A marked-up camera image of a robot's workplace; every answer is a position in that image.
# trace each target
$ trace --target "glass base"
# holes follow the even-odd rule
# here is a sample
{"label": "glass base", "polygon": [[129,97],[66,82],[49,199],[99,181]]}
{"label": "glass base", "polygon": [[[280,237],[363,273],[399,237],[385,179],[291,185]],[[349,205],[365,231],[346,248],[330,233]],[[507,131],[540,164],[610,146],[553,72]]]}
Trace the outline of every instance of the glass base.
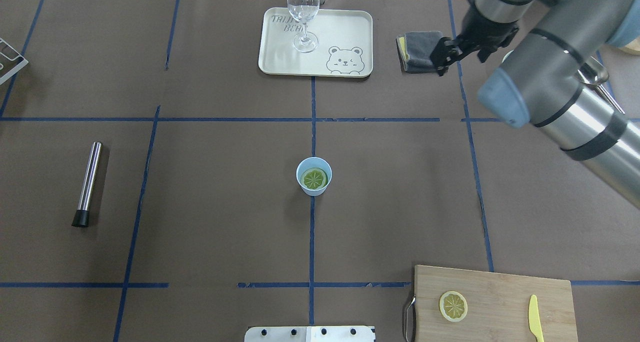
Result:
{"label": "glass base", "polygon": [[318,47],[318,36],[311,32],[306,33],[306,40],[304,36],[305,33],[300,32],[293,37],[293,48],[302,53],[310,53]]}

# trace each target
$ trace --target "lime slice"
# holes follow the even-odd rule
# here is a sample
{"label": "lime slice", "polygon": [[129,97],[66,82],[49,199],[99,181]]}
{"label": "lime slice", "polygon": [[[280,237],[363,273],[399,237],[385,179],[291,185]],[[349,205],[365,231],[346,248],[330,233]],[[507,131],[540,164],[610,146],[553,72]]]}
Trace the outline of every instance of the lime slice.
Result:
{"label": "lime slice", "polygon": [[467,316],[467,300],[456,291],[447,291],[440,297],[440,313],[447,321],[460,322]]}
{"label": "lime slice", "polygon": [[327,185],[327,174],[320,168],[309,168],[302,173],[302,184],[309,190],[322,189]]}

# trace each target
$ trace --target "wooden cutting board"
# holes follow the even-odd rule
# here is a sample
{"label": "wooden cutting board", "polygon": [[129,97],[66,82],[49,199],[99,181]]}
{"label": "wooden cutting board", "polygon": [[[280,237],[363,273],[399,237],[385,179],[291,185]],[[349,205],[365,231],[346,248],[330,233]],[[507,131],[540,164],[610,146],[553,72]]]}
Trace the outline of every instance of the wooden cutting board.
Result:
{"label": "wooden cutting board", "polygon": [[[447,291],[466,299],[468,312],[460,322],[440,312]],[[416,342],[536,342],[529,329],[531,295],[537,295],[544,340],[578,341],[568,280],[416,266],[414,293]]]}

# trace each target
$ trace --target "table surface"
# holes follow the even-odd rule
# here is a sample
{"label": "table surface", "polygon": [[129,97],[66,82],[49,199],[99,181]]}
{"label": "table surface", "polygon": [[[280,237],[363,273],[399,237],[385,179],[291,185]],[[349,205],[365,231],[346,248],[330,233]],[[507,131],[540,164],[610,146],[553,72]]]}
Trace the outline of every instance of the table surface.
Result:
{"label": "table surface", "polygon": [[[466,1],[328,0],[373,16],[364,79],[262,73],[263,14],[285,4],[0,0],[29,60],[0,85],[0,340],[364,324],[399,342],[420,264],[571,280],[581,342],[637,341],[640,213],[476,101],[508,49],[402,72],[395,37],[455,35]],[[599,52],[637,123],[640,59]],[[73,228],[97,140],[91,226]],[[294,176],[311,155],[333,169],[315,198]]]}

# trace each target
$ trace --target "gray cloth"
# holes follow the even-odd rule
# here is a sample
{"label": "gray cloth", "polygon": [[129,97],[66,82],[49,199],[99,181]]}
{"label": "gray cloth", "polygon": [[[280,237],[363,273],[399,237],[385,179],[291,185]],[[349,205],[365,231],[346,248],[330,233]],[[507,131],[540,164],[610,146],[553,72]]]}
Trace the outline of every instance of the gray cloth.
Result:
{"label": "gray cloth", "polygon": [[400,41],[402,35],[396,38],[400,58],[407,73],[434,73],[436,69],[430,58],[431,53],[442,38],[442,32],[439,30],[429,30],[427,32],[407,32],[404,34],[406,53],[409,58],[406,59],[402,52]]}

